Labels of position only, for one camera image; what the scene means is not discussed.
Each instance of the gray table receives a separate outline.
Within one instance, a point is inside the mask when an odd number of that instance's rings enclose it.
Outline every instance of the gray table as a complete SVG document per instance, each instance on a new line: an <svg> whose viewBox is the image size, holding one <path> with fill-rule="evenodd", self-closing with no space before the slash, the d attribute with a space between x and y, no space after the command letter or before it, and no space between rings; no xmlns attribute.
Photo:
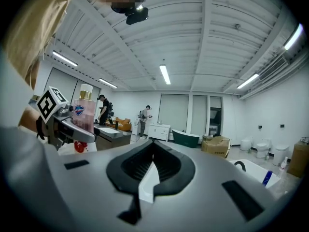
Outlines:
<svg viewBox="0 0 309 232"><path fill-rule="evenodd" d="M95 125L96 128L107 128L113 130L113 128L109 126L100 126ZM119 146L129 145L131 141L131 134L128 132L125 132L126 135L124 135L123 131L119 131L119 133L107 133L100 130L100 135L97 137L96 145L97 150L105 150L105 149L111 149L116 148Z"/></svg>

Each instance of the black strap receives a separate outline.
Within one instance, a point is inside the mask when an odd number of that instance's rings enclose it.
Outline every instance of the black strap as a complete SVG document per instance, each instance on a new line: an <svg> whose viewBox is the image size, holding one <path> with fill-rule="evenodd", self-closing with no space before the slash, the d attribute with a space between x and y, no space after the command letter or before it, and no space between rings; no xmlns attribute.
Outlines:
<svg viewBox="0 0 309 232"><path fill-rule="evenodd" d="M38 120L36 121L37 132L38 132L37 137L40 136L40 138L41 138L42 140L44 140L44 134L43 134L43 131L42 131L42 121L43 121L43 119L42 119L41 116L40 116L40 117L38 118Z"/></svg>

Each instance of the ceiling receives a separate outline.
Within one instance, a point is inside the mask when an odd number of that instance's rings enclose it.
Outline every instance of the ceiling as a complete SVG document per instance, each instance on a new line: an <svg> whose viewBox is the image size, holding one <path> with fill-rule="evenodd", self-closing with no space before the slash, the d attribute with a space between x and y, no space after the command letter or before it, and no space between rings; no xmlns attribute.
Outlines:
<svg viewBox="0 0 309 232"><path fill-rule="evenodd" d="M146 0L144 6L149 19L129 26L107 5L72 0L45 59L98 87L103 78L118 86L113 91L244 94L237 86L279 54L297 27L280 0ZM61 63L53 50L78 67Z"/></svg>

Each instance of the man in black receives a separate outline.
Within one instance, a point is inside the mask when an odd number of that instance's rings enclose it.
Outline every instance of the man in black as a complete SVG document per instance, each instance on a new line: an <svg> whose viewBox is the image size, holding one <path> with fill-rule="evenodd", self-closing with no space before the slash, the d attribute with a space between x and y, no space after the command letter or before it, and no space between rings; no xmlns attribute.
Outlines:
<svg viewBox="0 0 309 232"><path fill-rule="evenodd" d="M105 122L108 117L108 108L110 106L109 101L105 98L104 95L100 95L98 100L103 102L103 106L100 112L100 115L98 116L98 120L100 121L99 125L105 125Z"/></svg>

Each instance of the label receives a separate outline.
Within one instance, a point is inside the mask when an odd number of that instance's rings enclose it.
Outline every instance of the label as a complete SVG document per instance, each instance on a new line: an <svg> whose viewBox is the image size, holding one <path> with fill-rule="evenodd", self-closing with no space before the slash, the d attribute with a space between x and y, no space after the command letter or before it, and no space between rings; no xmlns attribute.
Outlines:
<svg viewBox="0 0 309 232"><path fill-rule="evenodd" d="M77 116L81 115L84 111L84 107L83 106L76 106L75 107L75 113Z"/></svg>

